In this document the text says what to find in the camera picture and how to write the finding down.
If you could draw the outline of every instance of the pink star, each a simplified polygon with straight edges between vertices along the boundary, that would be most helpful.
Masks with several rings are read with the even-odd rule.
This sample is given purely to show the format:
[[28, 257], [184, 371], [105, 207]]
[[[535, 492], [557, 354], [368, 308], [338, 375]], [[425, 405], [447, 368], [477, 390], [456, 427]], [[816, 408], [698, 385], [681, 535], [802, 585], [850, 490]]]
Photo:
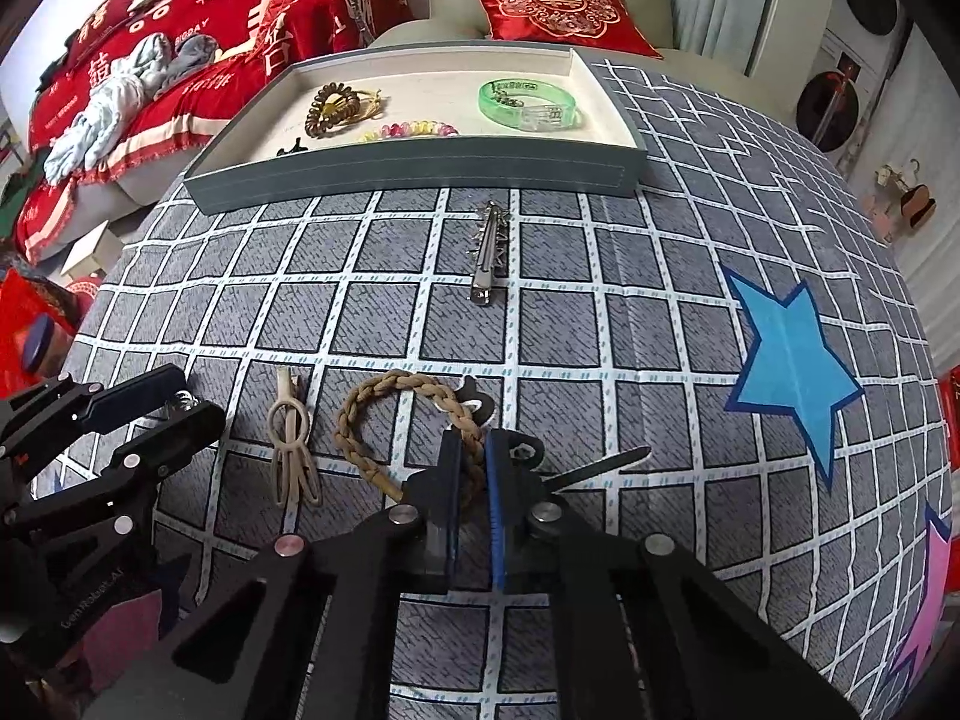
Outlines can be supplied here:
[[890, 665], [887, 680], [890, 680], [896, 671], [904, 664], [909, 664], [910, 676], [907, 685], [919, 670], [920, 664], [930, 650], [933, 634], [944, 603], [944, 586], [947, 584], [947, 564], [950, 557], [949, 529], [937, 517], [930, 504], [926, 505], [926, 562], [923, 569], [923, 599], [920, 608], [913, 619], [910, 634], [906, 637], [904, 646], [896, 654]]

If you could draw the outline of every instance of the red blanket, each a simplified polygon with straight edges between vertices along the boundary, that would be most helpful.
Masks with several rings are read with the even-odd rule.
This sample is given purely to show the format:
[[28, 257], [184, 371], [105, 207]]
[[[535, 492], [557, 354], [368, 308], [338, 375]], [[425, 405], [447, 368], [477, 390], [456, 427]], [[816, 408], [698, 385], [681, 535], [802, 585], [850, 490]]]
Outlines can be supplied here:
[[362, 31], [376, 37], [411, 18], [406, 0], [160, 0], [104, 40], [72, 73], [61, 73], [37, 100], [31, 148], [46, 146], [85, 108], [92, 84], [109, 63], [152, 32], [178, 42], [198, 32], [224, 50], [253, 48], [189, 76], [140, 111], [126, 135], [95, 170], [78, 170], [64, 186], [37, 188], [24, 207], [16, 240], [31, 262], [64, 229], [78, 183], [116, 180], [130, 167], [183, 148], [203, 146], [283, 68], [333, 52], [360, 49]]

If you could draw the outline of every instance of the beige hair tie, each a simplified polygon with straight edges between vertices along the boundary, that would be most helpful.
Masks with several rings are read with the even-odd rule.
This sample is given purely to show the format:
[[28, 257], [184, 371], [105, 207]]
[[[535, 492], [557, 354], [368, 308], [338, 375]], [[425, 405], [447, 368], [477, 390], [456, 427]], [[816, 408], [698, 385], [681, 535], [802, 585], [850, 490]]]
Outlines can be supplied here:
[[[306, 406], [296, 399], [294, 378], [288, 367], [277, 368], [277, 400], [267, 410], [267, 435], [274, 445], [270, 463], [272, 493], [274, 503], [280, 507], [285, 507], [288, 500], [299, 503], [301, 493], [304, 501], [318, 506], [322, 496], [320, 474], [306, 445], [310, 435], [310, 415]], [[286, 409], [283, 420], [285, 437], [280, 437], [274, 426], [274, 419], [281, 409]]]

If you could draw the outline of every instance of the black hair clip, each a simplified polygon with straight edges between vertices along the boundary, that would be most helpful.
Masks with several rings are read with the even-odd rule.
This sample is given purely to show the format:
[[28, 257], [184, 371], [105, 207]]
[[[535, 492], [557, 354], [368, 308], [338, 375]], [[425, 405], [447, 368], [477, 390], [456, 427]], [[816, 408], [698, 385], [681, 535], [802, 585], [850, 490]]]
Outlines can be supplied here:
[[282, 148], [280, 148], [277, 151], [277, 156], [285, 157], [287, 154], [296, 154], [298, 151], [310, 151], [310, 149], [306, 148], [306, 146], [301, 146], [299, 144], [299, 138], [294, 141], [294, 146], [292, 148], [288, 148], [287, 151], [284, 151]]

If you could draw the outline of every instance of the white tray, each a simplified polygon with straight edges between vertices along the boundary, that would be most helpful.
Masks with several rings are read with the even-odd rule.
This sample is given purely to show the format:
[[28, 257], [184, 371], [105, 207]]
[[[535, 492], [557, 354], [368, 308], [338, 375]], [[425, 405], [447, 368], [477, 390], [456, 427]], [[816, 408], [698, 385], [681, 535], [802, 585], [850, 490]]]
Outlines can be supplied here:
[[[578, 125], [521, 132], [487, 119], [477, 92], [521, 77], [552, 83], [577, 101]], [[308, 138], [304, 119], [331, 81], [380, 90], [384, 111]], [[360, 143], [382, 124], [452, 124], [453, 138]], [[307, 151], [289, 151], [299, 138]], [[625, 110], [578, 50], [507, 42], [457, 42], [360, 50], [301, 62], [263, 89], [200, 153], [185, 175], [203, 213], [343, 191], [433, 186], [532, 187], [630, 196], [645, 149]]]

